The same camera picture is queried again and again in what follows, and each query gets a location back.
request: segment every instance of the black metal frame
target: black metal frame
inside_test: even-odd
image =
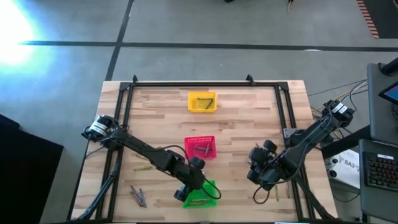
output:
[[[284,94],[285,94],[286,103],[287,103],[287,111],[289,114],[291,128],[296,128],[296,121],[295,121],[292,101],[290,99],[288,83],[287,82],[255,82],[251,75],[248,75],[246,78],[246,81],[242,81],[242,82],[137,82],[137,77],[134,76],[132,82],[121,82],[120,83],[119,95],[118,95],[118,100],[116,103],[114,117],[116,119],[119,119],[121,104],[122,104],[122,100],[123,100],[123,94],[126,90],[128,90],[126,109],[125,109],[124,118],[123,118],[123,124],[128,124],[129,112],[130,112],[130,107],[131,107],[131,102],[132,102],[132,94],[133,94],[134,88],[135,87],[153,87],[153,86],[164,86],[164,87],[167,87],[167,86],[253,86],[253,87],[268,86],[268,87],[273,87],[275,90],[275,97],[276,97],[276,101],[277,101],[277,107],[278,107],[279,118],[280,118],[280,128],[282,130],[282,136],[284,138],[285,147],[287,146],[287,138],[284,136],[284,129],[287,128],[287,125],[286,125],[286,120],[285,120],[285,115],[284,115],[284,107],[282,104],[282,98],[281,98],[281,94],[280,94],[281,90],[284,91]],[[120,148],[117,151],[118,151],[118,157],[117,157],[116,163],[121,164],[121,161],[123,159],[123,148]],[[103,187],[104,184],[109,179],[109,172],[110,172],[113,152],[114,151],[108,151],[108,153],[106,155],[101,187]],[[117,196],[117,191],[118,191],[120,169],[121,169],[121,166],[119,166],[119,169],[117,170],[117,174],[116,174],[115,178],[113,179],[113,186],[112,186],[112,190],[111,190],[107,218],[102,218],[104,202],[101,199],[101,201],[99,202],[97,209],[96,209],[95,219],[90,220],[90,221],[97,221],[100,223],[101,222],[112,222],[113,215],[114,215],[114,206],[116,203],[116,196]],[[300,170],[300,176],[302,177],[302,180],[304,181],[304,183],[307,186],[309,186],[307,173],[306,173],[304,167],[302,167]],[[73,210],[73,206],[75,204],[75,199],[76,199],[76,193],[77,193],[78,185],[80,182],[80,177],[81,177],[81,171],[80,171],[79,181],[76,185],[75,194],[74,194],[74,197],[73,197],[73,200],[71,203],[68,220],[71,219],[72,210]],[[299,189],[297,187],[296,181],[292,181],[292,191],[293,191],[293,198],[294,198],[296,212],[297,212],[297,219],[300,222],[301,220],[303,220],[305,218],[303,217],[303,210],[302,210],[302,205],[301,205],[301,201],[300,201]],[[313,206],[310,204],[310,202],[308,201],[307,198],[305,198],[305,199],[306,199],[306,203],[307,203],[309,219],[314,220],[315,214],[314,214]]]

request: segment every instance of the sunlight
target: sunlight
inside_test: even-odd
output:
[[[0,30],[0,62],[15,64],[26,60],[33,46],[19,45],[19,43],[32,40],[33,31],[11,0],[0,0]]]

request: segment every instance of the monitor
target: monitor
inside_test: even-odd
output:
[[[398,82],[395,82],[385,90],[381,91],[379,96],[398,105]]]

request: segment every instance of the computer keyboard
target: computer keyboard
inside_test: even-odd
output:
[[[398,161],[366,153],[366,185],[398,191]]]

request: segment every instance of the laptop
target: laptop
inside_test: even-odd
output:
[[[398,223],[398,147],[359,140],[362,212]]]

